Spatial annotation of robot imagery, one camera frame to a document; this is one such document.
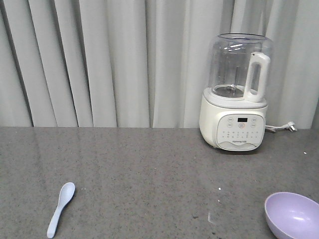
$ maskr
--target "power cord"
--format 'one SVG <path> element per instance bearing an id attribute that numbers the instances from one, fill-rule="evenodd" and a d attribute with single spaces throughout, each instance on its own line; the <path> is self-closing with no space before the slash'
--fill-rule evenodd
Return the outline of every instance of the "power cord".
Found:
<path id="1" fill-rule="evenodd" d="M 273 133 L 276 133 L 277 131 L 285 130 L 285 129 L 289 129 L 291 132 L 297 131 L 297 129 L 295 127 L 295 123 L 293 121 L 290 121 L 287 124 L 284 124 L 282 126 L 266 125 L 265 129 L 269 130 L 269 131 L 271 131 Z"/>

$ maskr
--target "white curtain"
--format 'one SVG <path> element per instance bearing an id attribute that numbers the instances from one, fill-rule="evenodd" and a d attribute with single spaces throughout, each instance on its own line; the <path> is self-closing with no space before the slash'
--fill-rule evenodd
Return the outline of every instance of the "white curtain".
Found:
<path id="1" fill-rule="evenodd" d="M 198 127 L 208 49 L 274 42 L 267 124 L 319 127 L 318 0 L 0 0 L 0 126 Z"/>

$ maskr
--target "white plastic spoon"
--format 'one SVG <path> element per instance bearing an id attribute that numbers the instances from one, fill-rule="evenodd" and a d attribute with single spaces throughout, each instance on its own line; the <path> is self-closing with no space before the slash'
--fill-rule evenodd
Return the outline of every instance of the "white plastic spoon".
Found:
<path id="1" fill-rule="evenodd" d="M 51 222 L 50 222 L 50 225 L 49 225 L 49 228 L 47 231 L 48 238 L 54 237 L 55 231 L 56 231 L 56 226 L 58 225 L 58 221 L 59 221 L 61 212 L 62 212 L 63 208 L 65 207 L 65 205 L 67 205 L 68 202 L 71 201 L 71 199 L 74 195 L 74 192 L 75 192 L 74 183 L 66 183 L 61 188 L 58 206 L 56 207 L 56 210 L 53 214 L 53 217 L 51 219 Z"/>

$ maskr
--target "bowl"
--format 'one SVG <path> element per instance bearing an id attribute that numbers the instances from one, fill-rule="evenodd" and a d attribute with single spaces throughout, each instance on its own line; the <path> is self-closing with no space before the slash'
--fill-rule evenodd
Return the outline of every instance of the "bowl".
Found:
<path id="1" fill-rule="evenodd" d="M 290 192 L 265 200 L 266 221 L 278 239 L 319 239 L 319 204 Z"/>

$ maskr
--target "digital display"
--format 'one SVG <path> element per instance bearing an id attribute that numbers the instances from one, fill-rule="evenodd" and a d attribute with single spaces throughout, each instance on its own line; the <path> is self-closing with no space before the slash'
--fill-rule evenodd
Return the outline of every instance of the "digital display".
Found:
<path id="1" fill-rule="evenodd" d="M 247 122 L 247 118 L 238 118 L 237 122 Z"/>

